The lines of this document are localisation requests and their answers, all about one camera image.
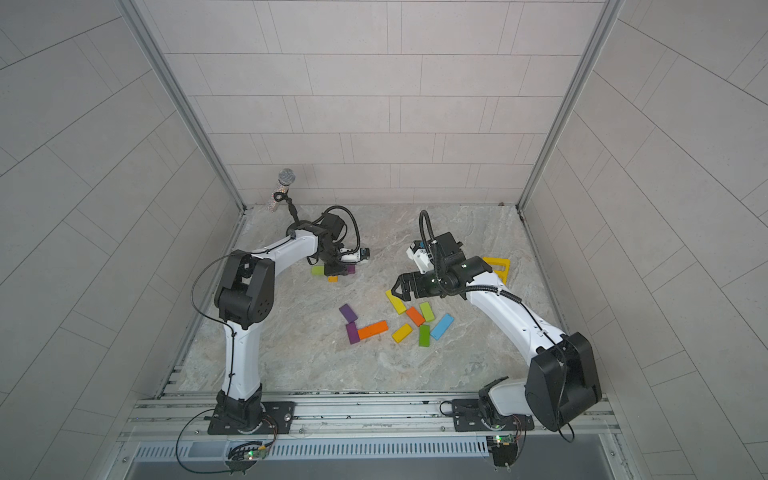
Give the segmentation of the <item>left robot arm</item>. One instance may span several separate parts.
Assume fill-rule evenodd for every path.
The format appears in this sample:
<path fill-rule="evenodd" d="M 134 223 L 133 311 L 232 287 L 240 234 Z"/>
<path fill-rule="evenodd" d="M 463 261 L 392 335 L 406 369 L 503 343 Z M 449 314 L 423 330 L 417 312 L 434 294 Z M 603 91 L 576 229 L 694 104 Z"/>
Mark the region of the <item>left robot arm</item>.
<path fill-rule="evenodd" d="M 231 340 L 226 347 L 226 379 L 214 413 L 231 428 L 252 431 L 262 422 L 258 349 L 262 322 L 275 304 L 278 275 L 306 258 L 321 263 L 327 275 L 346 275 L 348 267 L 359 261 L 360 247 L 354 215 L 346 207 L 333 205 L 314 221 L 295 222 L 280 241 L 227 256 L 214 305 L 230 329 Z"/>

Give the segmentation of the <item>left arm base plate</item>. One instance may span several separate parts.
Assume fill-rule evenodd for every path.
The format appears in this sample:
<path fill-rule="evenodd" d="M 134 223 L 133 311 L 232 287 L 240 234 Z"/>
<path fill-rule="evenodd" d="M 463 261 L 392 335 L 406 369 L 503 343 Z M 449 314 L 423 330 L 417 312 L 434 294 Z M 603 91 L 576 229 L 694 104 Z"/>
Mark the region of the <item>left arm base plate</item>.
<path fill-rule="evenodd" d="M 288 434 L 295 402 L 219 402 L 210 416 L 209 435 Z"/>

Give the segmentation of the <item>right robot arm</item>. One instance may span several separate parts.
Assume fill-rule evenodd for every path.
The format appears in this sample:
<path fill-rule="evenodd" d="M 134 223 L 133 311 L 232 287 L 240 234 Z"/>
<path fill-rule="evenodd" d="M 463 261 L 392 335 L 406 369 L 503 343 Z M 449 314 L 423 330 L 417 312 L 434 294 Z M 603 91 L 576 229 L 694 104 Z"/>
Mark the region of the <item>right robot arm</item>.
<path fill-rule="evenodd" d="M 475 411 L 486 427 L 511 429 L 515 421 L 533 417 L 545 429 L 559 431 L 601 401 L 587 338 L 567 334 L 534 313 L 483 258 L 466 257 L 451 233 L 416 240 L 406 253 L 417 270 L 398 276 L 396 298 L 459 296 L 488 316 L 525 359 L 525 380 L 504 377 L 479 391 Z"/>

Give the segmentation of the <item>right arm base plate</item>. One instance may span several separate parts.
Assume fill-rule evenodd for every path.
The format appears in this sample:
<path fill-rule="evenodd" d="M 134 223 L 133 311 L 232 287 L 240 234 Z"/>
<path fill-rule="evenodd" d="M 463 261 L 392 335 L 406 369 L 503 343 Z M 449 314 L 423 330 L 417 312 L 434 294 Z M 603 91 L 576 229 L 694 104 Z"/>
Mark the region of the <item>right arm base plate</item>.
<path fill-rule="evenodd" d="M 477 398 L 448 400 L 447 416 L 456 432 L 523 433 L 535 429 L 533 417 L 525 414 L 499 416 Z"/>

